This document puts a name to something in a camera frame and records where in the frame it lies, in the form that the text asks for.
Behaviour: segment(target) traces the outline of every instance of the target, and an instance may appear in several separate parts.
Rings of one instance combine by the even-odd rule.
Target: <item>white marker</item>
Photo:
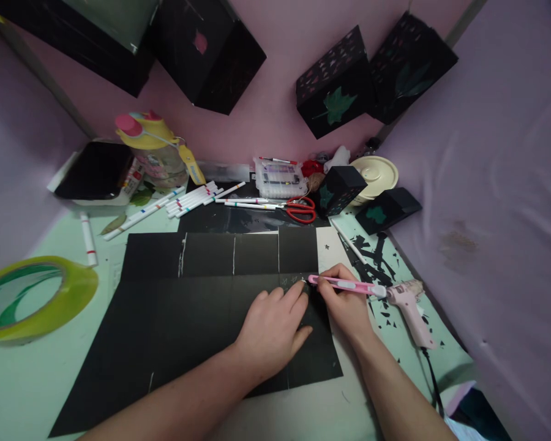
[[[225,202],[226,206],[240,206],[243,208],[276,209],[277,205],[253,205],[239,202]]]
[[[159,211],[165,204],[167,204],[169,201],[162,202],[161,204],[155,205],[155,209],[151,209],[149,211],[145,211],[144,213],[139,213],[137,216],[131,217],[131,219],[127,219],[127,221],[122,224],[120,227],[118,227],[116,230],[113,230],[109,232],[107,235],[104,235],[102,238],[105,241],[109,241],[112,238],[117,237],[120,233],[128,230],[130,227],[132,227],[135,224],[138,224],[141,222],[145,217],[148,217],[155,213],[156,211]]]
[[[345,240],[345,242],[347,243],[347,245],[349,245],[349,248],[351,248],[353,250],[353,252],[355,253],[355,255],[357,256],[357,258],[361,261],[361,263],[363,263],[364,265],[367,265],[367,260],[365,260],[365,257],[363,257],[361,255],[361,253],[359,252],[359,250],[355,247],[355,245],[353,245],[353,243],[351,243],[351,241],[349,240],[349,238],[345,235],[345,233],[343,232],[343,230],[341,230],[339,228],[339,226],[337,225],[337,223],[334,221],[334,219],[331,219],[329,217],[329,221],[331,221],[332,223],[332,226],[336,228],[336,230],[339,232],[339,234],[341,235],[341,237]]]
[[[245,183],[244,183],[244,182],[241,182],[241,183],[235,185],[234,187],[229,188],[227,191],[222,192],[221,194],[219,194],[218,196],[216,196],[216,197],[214,197],[214,198],[211,198],[210,201],[204,202],[204,205],[208,205],[208,204],[210,204],[210,202],[213,202],[213,201],[215,201],[215,200],[217,200],[217,199],[220,199],[220,198],[223,197],[224,195],[228,195],[230,192],[234,192],[237,188],[241,188],[243,185],[245,185]]]
[[[224,191],[224,190],[225,190],[225,189],[218,189],[218,190],[217,190],[217,193],[220,193],[221,191]],[[186,208],[185,211],[182,211],[181,213],[176,213],[176,217],[177,217],[177,218],[182,217],[182,216],[185,215],[186,213],[189,213],[190,211],[192,211],[192,210],[193,210],[194,208],[196,208],[197,206],[202,205],[204,202],[206,202],[206,201],[208,201],[208,200],[212,201],[213,198],[214,198],[214,196],[209,197],[208,199],[202,199],[202,200],[196,202],[194,205],[192,205],[192,206]]]
[[[188,202],[190,199],[192,199],[194,197],[198,197],[198,196],[204,195],[204,194],[211,195],[215,190],[216,190],[216,184],[214,182],[208,183],[205,186],[198,187],[197,189],[192,190],[189,193],[186,193],[181,198],[178,198],[176,200],[173,200],[173,201],[169,202],[165,207],[169,211],[169,210],[173,209],[175,206],[184,205],[186,202]]]
[[[157,199],[154,203],[152,203],[151,205],[148,205],[146,206],[145,208],[142,208],[140,209],[139,211],[137,211],[135,214],[133,214],[132,216],[129,216],[128,218],[128,221],[131,220],[133,217],[137,217],[139,214],[141,213],[145,213],[145,211],[149,211],[151,209],[157,209],[156,206],[165,202],[165,201],[169,201],[171,198],[173,198],[174,196],[177,196],[183,192],[186,191],[186,187],[179,187],[175,190],[172,190],[169,194],[163,196],[162,198],[159,198]]]
[[[269,203],[269,199],[259,198],[259,199],[215,199],[216,203],[225,203],[225,202],[242,202],[242,203]]]
[[[183,211],[187,213],[188,209],[192,209],[192,205],[197,204],[200,201],[205,202],[205,201],[208,200],[208,198],[211,198],[211,197],[217,195],[219,192],[220,192],[220,190],[217,189],[217,190],[215,190],[214,192],[212,192],[210,194],[203,194],[203,195],[199,195],[197,197],[194,197],[194,198],[188,200],[187,202],[185,202],[181,206],[174,206],[172,209],[168,210],[167,217],[169,217],[171,219],[172,217],[174,217],[175,215],[177,215],[178,213],[181,213]]]
[[[84,232],[84,243],[86,244],[86,253],[88,255],[88,266],[93,268],[98,265],[96,257],[96,247],[94,246],[94,238],[92,237],[92,227],[90,218],[85,211],[80,211],[81,229]]]

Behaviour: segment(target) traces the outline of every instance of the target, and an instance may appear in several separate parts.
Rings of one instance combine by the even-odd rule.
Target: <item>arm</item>
[[[308,296],[298,282],[284,295],[261,292],[236,342],[86,433],[83,441],[199,440],[253,388],[276,375],[312,332],[298,326]]]
[[[342,264],[333,266],[322,276],[356,280]],[[349,291],[337,294],[322,277],[318,280],[318,290],[357,354],[384,437],[399,441],[457,441],[373,332],[365,296]]]

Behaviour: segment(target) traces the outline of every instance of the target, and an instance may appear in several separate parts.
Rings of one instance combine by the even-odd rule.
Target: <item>purple wall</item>
[[[0,37],[0,269],[57,218],[63,207],[45,187],[87,140]]]
[[[392,232],[511,434],[551,440],[551,0],[490,0],[382,146],[421,213]]]

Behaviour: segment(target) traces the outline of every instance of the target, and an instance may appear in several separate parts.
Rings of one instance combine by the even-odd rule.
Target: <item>hand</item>
[[[312,332],[311,326],[297,330],[308,307],[303,287],[299,281],[285,295],[281,288],[262,291],[249,308],[233,348],[257,384],[281,371]]]
[[[337,294],[332,285],[323,277],[358,281],[342,263],[323,272],[318,278],[318,291],[341,330],[353,345],[375,335],[367,313],[365,294],[343,291]]]

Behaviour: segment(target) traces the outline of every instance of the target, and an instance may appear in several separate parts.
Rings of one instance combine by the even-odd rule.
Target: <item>pink leaf design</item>
[[[206,40],[206,37],[204,34],[201,34],[196,29],[196,37],[194,38],[194,41],[192,42],[194,46],[196,46],[196,49],[198,49],[198,52],[200,52],[202,55],[204,55],[204,52],[206,52],[206,49],[208,49],[208,40]]]

